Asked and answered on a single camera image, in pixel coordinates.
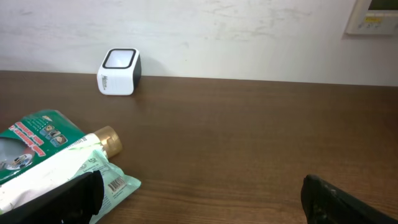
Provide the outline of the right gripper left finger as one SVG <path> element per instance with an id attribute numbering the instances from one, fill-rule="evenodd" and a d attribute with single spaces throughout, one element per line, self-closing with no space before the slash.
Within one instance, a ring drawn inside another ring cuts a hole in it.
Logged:
<path id="1" fill-rule="evenodd" d="M 1 224 L 89 223 L 104 198 L 100 171 L 86 172 L 1 215 Z"/>

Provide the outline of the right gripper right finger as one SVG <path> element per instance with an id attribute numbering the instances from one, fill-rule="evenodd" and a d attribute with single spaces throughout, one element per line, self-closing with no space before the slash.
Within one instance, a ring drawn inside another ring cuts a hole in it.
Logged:
<path id="1" fill-rule="evenodd" d="M 300 193 L 308 224 L 397 224 L 397 220 L 316 175 L 307 175 Z"/>

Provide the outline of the white tube gold cap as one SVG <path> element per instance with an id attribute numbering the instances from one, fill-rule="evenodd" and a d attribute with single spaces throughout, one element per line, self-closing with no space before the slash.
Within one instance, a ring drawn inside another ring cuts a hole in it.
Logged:
<path id="1" fill-rule="evenodd" d="M 1 186 L 1 213 L 9 212 L 86 172 L 100 171 L 102 186 L 119 175 L 108 159 L 123 149 L 115 130 L 106 126 Z"/>

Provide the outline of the light green wipes packet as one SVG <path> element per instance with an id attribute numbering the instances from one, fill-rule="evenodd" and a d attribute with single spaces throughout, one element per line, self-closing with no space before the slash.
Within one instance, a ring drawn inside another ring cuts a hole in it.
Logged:
<path id="1" fill-rule="evenodd" d="M 90 154 L 74 177 L 96 170 L 101 172 L 103 178 L 104 198 L 99 214 L 92 216 L 90 224 L 97 223 L 141 186 L 140 180 L 126 175 L 122 169 L 110 163 L 99 149 Z"/>

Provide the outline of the green 3M gloves packet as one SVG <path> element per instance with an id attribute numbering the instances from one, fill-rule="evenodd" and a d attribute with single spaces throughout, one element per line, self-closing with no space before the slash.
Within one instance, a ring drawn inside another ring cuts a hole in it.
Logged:
<path id="1" fill-rule="evenodd" d="M 1 184 L 27 172 L 84 136 L 57 110 L 23 117 L 1 132 Z"/>

